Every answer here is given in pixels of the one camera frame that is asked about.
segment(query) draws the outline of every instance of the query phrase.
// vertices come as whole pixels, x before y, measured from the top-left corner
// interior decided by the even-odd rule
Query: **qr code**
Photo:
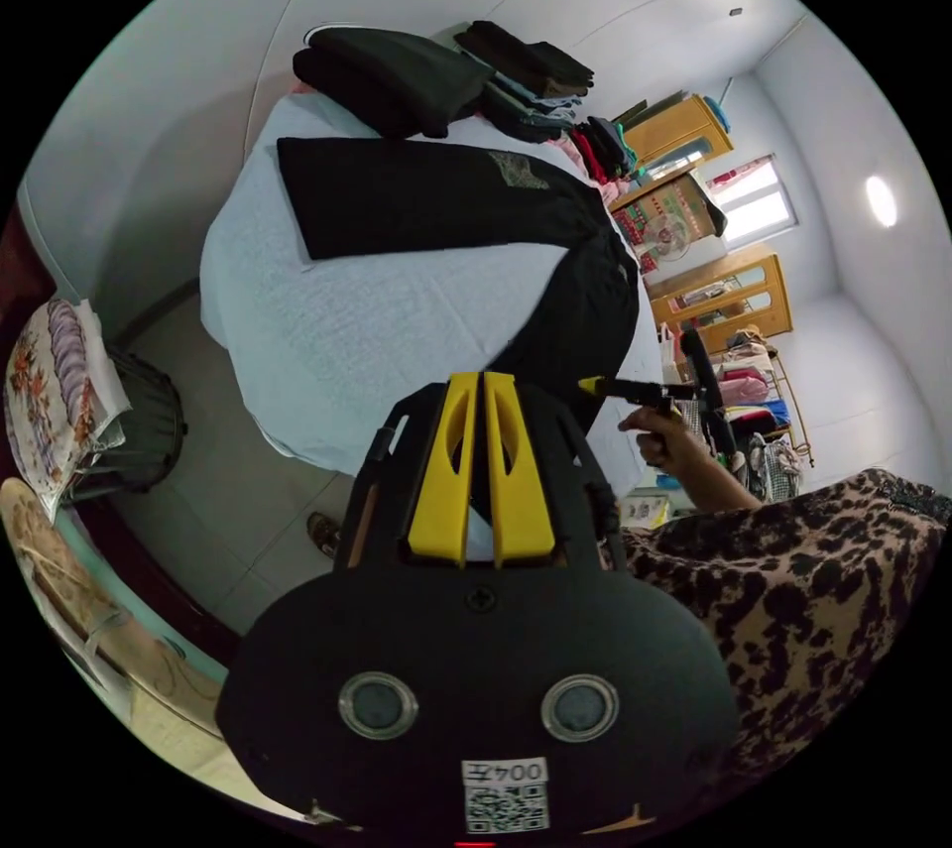
[[[467,788],[466,827],[472,835],[548,828],[545,786]]]

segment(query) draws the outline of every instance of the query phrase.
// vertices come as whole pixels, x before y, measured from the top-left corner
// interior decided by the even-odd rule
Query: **person's arm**
[[[652,467],[676,478],[698,511],[755,510],[761,506],[727,468],[711,457],[681,419],[667,419],[652,409],[638,409],[619,429],[646,432],[638,436],[642,457]]]

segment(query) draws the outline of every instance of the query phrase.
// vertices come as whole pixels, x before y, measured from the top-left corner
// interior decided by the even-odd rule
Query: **yellow tip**
[[[605,376],[596,375],[593,379],[581,379],[578,383],[578,387],[583,392],[588,392],[589,395],[598,396],[598,384],[605,381]]]

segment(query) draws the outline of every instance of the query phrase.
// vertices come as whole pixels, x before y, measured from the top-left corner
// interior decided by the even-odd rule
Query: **fan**
[[[691,228],[683,217],[661,213],[652,217],[643,232],[645,245],[658,260],[679,260],[691,245]]]

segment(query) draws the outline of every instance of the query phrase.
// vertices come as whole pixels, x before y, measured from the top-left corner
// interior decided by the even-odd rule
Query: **white bedsheet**
[[[485,368],[525,325],[565,255],[560,247],[513,244],[310,262],[278,169],[278,138],[376,136],[321,94],[279,101],[208,231],[200,270],[202,321],[230,353],[259,427],[280,450],[346,474],[360,469],[397,401]],[[528,154],[580,177],[558,148],[515,140],[481,118],[452,124],[449,137],[433,143]],[[328,217],[386,215],[363,210],[361,184],[353,186],[351,208],[328,209]],[[453,197],[442,202],[451,213]],[[644,284],[640,293],[619,374],[659,382]],[[605,402],[588,436],[619,496],[645,469],[634,439],[617,429],[629,410]]]

